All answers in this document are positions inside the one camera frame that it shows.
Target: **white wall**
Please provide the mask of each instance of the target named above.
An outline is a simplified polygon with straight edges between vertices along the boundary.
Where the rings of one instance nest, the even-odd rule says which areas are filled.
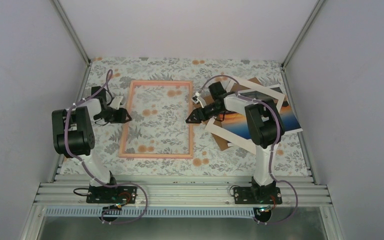
[[[317,0],[60,0],[89,57],[282,62]]]
[[[51,112],[86,65],[51,2],[0,0],[0,240],[19,239],[55,151]]]
[[[287,73],[346,239],[384,239],[384,1],[328,0]]]

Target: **gray floor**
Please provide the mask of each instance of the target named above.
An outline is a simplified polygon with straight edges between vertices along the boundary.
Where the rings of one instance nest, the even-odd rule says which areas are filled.
[[[273,211],[270,221],[290,213]],[[143,218],[125,225],[102,224],[95,217],[47,217],[41,240],[324,240],[317,207],[300,207],[289,221],[273,226],[240,218]]]

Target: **brown cardboard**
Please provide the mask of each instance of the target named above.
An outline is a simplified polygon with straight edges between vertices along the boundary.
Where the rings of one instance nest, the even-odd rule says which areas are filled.
[[[251,82],[253,82],[255,84],[261,85],[260,81],[256,77],[248,79],[248,81],[251,81]],[[242,86],[242,85],[239,85],[239,84],[235,83],[235,84],[233,84],[231,91],[235,91],[236,92],[236,91],[242,91],[242,90],[248,90],[248,89],[249,88],[246,87],[246,86]],[[206,104],[211,104],[211,103],[214,102],[214,100],[211,97],[211,95],[204,96],[202,98],[205,100]],[[195,108],[199,108],[200,107],[199,104],[193,104],[193,106]],[[221,127],[222,126],[222,122],[214,121],[214,125],[217,125],[217,126]],[[230,148],[230,146],[228,146],[228,141],[226,139],[224,139],[224,138],[222,138],[220,136],[217,136],[215,134],[212,134],[212,133],[211,133],[211,135],[214,138],[214,140],[217,143],[217,145],[220,148],[220,150],[224,151],[224,150]]]

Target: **gray wall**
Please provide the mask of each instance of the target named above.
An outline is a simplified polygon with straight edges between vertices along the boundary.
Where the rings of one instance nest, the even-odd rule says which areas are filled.
[[[384,239],[384,1],[328,0],[287,76],[346,239]]]
[[[0,0],[0,240],[18,239],[53,167],[51,112],[86,65],[48,0]]]

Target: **mounting plate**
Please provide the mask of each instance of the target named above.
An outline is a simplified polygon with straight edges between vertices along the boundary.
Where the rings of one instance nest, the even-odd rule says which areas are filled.
[[[117,188],[109,188],[104,186],[89,186],[89,194],[86,197],[88,204],[121,204],[126,201],[126,195],[121,193],[127,192],[131,198],[128,204],[134,204],[137,195],[137,187],[135,186],[119,186]]]
[[[276,193],[271,196],[274,197],[276,204],[282,204],[282,195],[278,197],[278,194],[281,193],[280,188],[276,187]],[[248,186],[236,186],[233,188],[234,203],[238,205],[250,205],[250,204],[270,204],[273,205],[273,200],[270,196],[267,199],[257,201],[254,198],[253,193],[251,192],[251,187]]]

